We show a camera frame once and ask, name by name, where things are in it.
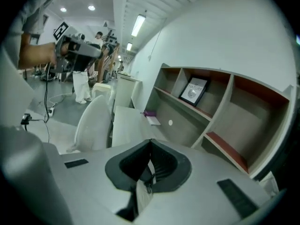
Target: black hair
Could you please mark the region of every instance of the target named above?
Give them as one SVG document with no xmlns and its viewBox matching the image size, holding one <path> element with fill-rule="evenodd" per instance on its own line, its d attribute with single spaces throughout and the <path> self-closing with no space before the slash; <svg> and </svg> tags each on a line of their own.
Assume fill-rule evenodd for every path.
<svg viewBox="0 0 300 225">
<path fill-rule="evenodd" d="M 102 32 L 97 32 L 97 34 L 96 35 L 100 35 L 100 36 L 102 36 L 103 35 L 103 33 Z"/>
</svg>

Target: round ceiling light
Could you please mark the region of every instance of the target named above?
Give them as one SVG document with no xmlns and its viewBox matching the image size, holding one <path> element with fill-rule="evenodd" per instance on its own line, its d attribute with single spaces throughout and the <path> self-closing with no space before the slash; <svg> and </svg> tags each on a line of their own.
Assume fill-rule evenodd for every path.
<svg viewBox="0 0 300 225">
<path fill-rule="evenodd" d="M 89 10 L 94 11 L 95 7 L 94 6 L 89 6 Z"/>
</svg>

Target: white shoe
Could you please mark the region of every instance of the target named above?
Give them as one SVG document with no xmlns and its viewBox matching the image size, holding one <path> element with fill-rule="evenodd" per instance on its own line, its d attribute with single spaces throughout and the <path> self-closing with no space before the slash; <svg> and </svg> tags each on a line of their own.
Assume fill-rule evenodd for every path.
<svg viewBox="0 0 300 225">
<path fill-rule="evenodd" d="M 85 98 L 84 100 L 85 100 L 85 101 L 88 101 L 88 102 L 91 102 L 91 101 L 93 101 L 93 99 L 92 99 L 91 97 L 89 97 L 89 98 Z"/>
<path fill-rule="evenodd" d="M 86 104 L 86 101 L 84 101 L 84 100 L 81 100 L 81 101 L 75 100 L 75 102 L 80 103 L 80 104 Z"/>
</svg>

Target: purple object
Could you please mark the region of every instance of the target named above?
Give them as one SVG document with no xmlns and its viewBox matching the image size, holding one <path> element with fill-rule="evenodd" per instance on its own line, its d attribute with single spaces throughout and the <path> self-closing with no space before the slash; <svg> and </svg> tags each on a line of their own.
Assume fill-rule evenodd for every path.
<svg viewBox="0 0 300 225">
<path fill-rule="evenodd" d="M 156 112 L 155 111 L 145 111 L 144 115 L 146 117 L 156 117 Z"/>
</svg>

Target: white stool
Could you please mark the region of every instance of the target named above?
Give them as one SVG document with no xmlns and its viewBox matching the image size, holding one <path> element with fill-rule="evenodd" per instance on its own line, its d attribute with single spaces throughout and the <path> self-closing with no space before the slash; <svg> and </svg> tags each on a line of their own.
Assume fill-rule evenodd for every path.
<svg viewBox="0 0 300 225">
<path fill-rule="evenodd" d="M 95 92 L 96 91 L 108 92 L 108 98 L 107 99 L 109 99 L 109 97 L 111 95 L 111 86 L 103 84 L 103 83 L 99 83 L 99 82 L 95 83 L 95 85 L 93 86 L 93 89 L 92 89 L 93 99 L 95 99 Z"/>
</svg>

